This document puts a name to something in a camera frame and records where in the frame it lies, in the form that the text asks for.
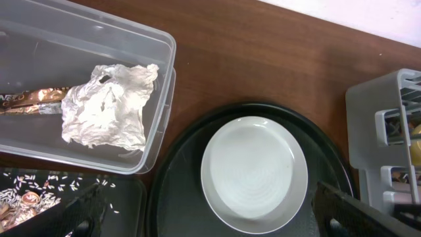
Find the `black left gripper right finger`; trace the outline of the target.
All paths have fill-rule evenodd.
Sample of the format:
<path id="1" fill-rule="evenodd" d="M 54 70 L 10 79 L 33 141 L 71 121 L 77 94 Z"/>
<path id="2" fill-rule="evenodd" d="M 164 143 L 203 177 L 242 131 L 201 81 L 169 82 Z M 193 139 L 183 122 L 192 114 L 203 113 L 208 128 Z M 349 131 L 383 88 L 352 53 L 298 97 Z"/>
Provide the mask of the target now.
<path id="1" fill-rule="evenodd" d="M 312 200 L 321 236 L 420 236 L 420 206 L 395 204 L 390 215 L 324 182 Z"/>

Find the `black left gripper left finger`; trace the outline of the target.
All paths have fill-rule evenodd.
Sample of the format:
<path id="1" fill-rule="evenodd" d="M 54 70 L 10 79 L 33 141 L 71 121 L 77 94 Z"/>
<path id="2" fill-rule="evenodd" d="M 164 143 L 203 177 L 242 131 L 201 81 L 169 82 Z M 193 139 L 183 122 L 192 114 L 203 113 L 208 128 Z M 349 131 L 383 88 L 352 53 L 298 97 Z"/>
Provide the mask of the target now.
<path id="1" fill-rule="evenodd" d="M 13 227 L 2 236 L 100 236 L 107 212 L 103 187 L 93 184 L 76 197 L 66 199 L 31 219 Z"/>

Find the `food scraps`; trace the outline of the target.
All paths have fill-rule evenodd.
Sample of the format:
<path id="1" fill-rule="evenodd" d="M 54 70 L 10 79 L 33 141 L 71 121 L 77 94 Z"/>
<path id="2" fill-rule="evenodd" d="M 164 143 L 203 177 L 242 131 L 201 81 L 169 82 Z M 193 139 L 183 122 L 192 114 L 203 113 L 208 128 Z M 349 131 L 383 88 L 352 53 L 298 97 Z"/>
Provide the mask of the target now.
<path id="1" fill-rule="evenodd" d="M 103 192 L 106 197 L 105 187 L 101 184 L 98 185 L 103 187 Z M 19 224 L 35 217 L 66 199 L 74 197 L 60 198 L 55 194 L 45 192 L 45 190 L 42 190 L 40 194 L 33 191 L 27 191 L 22 195 L 17 194 L 16 190 L 13 189 L 4 190 L 1 192 L 1 233 L 18 226 Z"/>

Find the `grey round plate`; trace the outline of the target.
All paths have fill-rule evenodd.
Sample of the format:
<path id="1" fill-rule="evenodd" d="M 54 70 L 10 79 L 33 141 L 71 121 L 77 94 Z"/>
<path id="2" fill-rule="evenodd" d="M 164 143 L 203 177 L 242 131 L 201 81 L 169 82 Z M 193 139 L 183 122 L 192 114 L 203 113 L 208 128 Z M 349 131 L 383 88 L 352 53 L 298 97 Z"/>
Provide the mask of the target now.
<path id="1" fill-rule="evenodd" d="M 309 185 L 303 149 L 280 123 L 235 118 L 209 140 L 201 161 L 201 187 L 212 212 L 245 234 L 268 234 L 287 225 Z"/>

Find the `yellow bowl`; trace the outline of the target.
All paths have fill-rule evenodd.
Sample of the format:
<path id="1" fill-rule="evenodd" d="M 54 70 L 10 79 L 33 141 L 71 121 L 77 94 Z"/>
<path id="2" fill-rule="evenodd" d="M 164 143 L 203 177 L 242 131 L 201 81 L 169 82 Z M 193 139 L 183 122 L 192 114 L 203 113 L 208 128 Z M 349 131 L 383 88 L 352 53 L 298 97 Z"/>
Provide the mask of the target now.
<path id="1" fill-rule="evenodd" d="M 411 136 L 420 134 L 420 125 L 418 125 L 412 132 Z M 414 166 L 420 166 L 421 164 L 421 153 L 420 153 L 420 140 L 412 141 L 410 145 L 410 156 Z"/>

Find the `white tissue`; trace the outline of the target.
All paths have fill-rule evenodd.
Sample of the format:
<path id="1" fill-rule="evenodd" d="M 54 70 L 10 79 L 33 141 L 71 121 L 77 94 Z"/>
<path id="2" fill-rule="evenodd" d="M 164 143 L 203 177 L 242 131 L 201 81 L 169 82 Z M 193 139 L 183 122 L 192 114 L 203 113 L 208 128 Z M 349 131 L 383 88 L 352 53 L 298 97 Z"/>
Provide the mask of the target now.
<path id="1" fill-rule="evenodd" d="M 90 149 L 112 145 L 143 151 L 142 112 L 158 71 L 156 64 L 95 66 L 90 81 L 70 88 L 61 101 L 62 139 Z"/>

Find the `gold foil wrapper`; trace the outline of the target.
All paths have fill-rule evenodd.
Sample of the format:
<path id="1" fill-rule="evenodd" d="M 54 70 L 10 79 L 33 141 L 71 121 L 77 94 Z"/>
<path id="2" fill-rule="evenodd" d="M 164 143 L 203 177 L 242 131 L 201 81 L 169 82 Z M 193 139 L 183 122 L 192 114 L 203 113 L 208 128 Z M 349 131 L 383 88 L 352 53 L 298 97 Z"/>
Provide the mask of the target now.
<path id="1" fill-rule="evenodd" d="M 69 90 L 69 87 L 63 87 L 1 94 L 1 115 L 61 114 L 61 101 Z"/>

